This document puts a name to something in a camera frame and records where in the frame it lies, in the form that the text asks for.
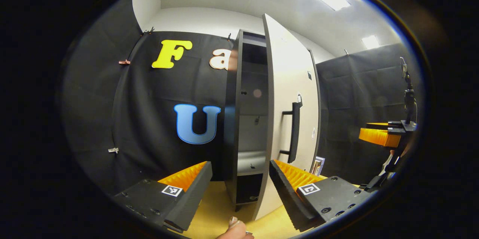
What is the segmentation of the small ceiling light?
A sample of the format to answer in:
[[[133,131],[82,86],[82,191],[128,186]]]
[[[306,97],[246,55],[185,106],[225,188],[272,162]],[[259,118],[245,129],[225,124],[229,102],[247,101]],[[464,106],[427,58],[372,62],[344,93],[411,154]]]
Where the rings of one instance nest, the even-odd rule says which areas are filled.
[[[361,41],[366,49],[375,49],[381,46],[376,35],[363,37]]]

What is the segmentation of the small printed box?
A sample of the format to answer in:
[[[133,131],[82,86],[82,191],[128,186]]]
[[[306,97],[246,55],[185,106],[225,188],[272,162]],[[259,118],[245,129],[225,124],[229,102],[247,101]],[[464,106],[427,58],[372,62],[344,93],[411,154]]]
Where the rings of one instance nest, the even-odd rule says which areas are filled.
[[[324,163],[325,163],[325,158],[316,156],[311,173],[316,176],[320,176]]]

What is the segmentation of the grey cabinet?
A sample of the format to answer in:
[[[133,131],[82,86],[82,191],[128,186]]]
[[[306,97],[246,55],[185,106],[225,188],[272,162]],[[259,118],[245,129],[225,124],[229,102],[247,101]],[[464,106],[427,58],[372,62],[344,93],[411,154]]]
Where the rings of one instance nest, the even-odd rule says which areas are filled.
[[[240,30],[229,59],[223,174],[235,210],[256,210],[265,172],[268,67],[265,36]]]

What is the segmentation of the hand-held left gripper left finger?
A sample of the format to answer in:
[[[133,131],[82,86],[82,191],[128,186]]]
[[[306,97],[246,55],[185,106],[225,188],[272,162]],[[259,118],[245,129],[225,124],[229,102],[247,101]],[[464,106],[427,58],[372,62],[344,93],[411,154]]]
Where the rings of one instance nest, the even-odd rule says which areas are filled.
[[[211,162],[203,161],[161,180],[140,180],[112,200],[151,227],[182,233],[190,227],[212,174]]]

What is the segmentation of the black stand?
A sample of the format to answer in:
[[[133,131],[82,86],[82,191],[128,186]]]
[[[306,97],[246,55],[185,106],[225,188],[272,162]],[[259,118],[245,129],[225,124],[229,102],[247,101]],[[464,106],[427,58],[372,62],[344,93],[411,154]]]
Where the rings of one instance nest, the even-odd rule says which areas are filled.
[[[406,113],[406,120],[405,124],[411,124],[412,115],[415,115],[415,120],[417,121],[418,118],[418,106],[417,101],[415,99],[414,87],[412,84],[411,76],[408,72],[408,67],[404,57],[400,56],[401,60],[401,70],[402,70],[402,78],[404,78],[407,88],[404,92],[404,109]]]

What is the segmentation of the black cabinet door handle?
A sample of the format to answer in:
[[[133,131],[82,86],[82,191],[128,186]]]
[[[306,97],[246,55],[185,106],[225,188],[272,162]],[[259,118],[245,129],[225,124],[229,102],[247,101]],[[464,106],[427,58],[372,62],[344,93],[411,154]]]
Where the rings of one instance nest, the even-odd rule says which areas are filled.
[[[302,102],[293,102],[292,110],[282,112],[282,115],[292,116],[292,132],[291,132],[289,151],[280,150],[281,154],[289,156],[287,160],[288,164],[291,164],[293,161],[295,161],[297,156],[299,128],[300,128],[300,109],[302,108],[302,106],[303,106]]]

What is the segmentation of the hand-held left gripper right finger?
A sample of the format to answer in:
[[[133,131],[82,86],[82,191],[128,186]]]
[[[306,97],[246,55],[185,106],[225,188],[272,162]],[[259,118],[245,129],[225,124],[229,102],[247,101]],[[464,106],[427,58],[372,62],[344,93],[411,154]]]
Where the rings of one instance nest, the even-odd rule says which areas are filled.
[[[373,195],[339,176],[315,176],[280,160],[269,162],[269,176],[300,232],[339,218]]]

